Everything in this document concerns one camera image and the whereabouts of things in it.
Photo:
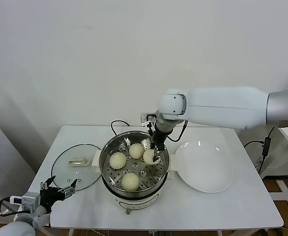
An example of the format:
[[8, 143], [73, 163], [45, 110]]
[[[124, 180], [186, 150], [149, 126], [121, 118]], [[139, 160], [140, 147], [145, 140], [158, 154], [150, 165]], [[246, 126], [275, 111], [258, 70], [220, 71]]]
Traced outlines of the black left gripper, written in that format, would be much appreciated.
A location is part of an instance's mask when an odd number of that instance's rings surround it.
[[63, 201], [71, 197], [76, 191], [78, 179], [65, 188], [57, 188], [51, 186], [56, 176], [48, 178], [45, 182], [40, 183], [40, 205], [46, 209], [47, 213], [51, 213], [52, 206], [57, 201]]

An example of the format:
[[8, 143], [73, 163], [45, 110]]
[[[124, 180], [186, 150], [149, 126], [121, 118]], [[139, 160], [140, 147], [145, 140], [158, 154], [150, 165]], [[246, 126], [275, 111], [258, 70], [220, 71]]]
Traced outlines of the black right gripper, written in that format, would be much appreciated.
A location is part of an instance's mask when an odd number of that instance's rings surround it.
[[168, 133], [164, 133], [156, 129], [151, 137], [151, 149], [154, 149], [153, 164], [161, 162], [163, 157], [163, 150], [165, 150], [164, 142], [168, 136]]

